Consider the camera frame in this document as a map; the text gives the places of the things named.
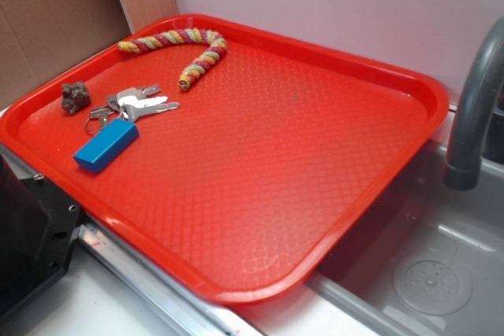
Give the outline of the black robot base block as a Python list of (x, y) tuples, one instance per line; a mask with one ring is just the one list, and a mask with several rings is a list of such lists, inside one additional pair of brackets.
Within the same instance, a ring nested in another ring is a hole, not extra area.
[(1, 321), (67, 273), (82, 219), (51, 180), (19, 179), (1, 159)]

